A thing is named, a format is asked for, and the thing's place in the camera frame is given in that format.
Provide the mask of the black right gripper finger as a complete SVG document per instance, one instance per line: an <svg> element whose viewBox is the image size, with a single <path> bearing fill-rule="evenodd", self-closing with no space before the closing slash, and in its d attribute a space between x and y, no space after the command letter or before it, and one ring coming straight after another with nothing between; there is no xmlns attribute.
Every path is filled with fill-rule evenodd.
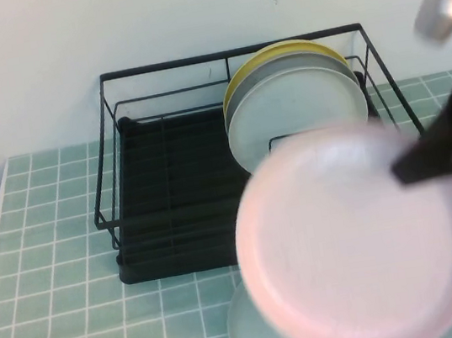
<svg viewBox="0 0 452 338"><path fill-rule="evenodd" d="M391 173L404 184L452 174L452 93L418 140L392 163Z"/></svg>

